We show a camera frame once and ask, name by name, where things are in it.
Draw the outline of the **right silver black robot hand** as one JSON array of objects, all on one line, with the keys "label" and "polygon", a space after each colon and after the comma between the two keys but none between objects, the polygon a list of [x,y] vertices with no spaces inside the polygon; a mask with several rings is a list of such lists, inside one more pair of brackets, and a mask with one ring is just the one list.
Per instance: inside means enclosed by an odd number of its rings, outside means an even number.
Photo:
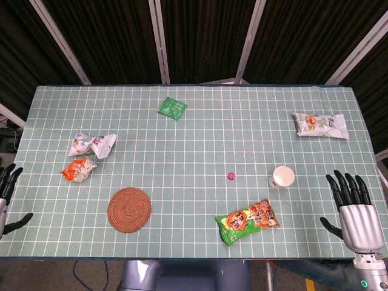
[{"label": "right silver black robot hand", "polygon": [[334,170],[326,175],[339,214],[341,227],[325,217],[320,221],[331,234],[343,240],[355,253],[376,253],[385,245],[376,207],[372,204],[366,183],[359,175],[351,176]]}]

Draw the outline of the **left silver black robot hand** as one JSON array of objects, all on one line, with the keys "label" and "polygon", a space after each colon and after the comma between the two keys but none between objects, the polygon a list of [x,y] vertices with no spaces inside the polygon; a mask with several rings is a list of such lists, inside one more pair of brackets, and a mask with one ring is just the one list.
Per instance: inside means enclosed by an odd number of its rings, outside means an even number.
[{"label": "left silver black robot hand", "polygon": [[17,222],[6,224],[8,207],[15,189],[15,184],[21,175],[23,168],[15,168],[16,164],[8,167],[1,167],[1,238],[10,232],[18,230],[29,223],[33,218],[33,213],[26,214]]}]

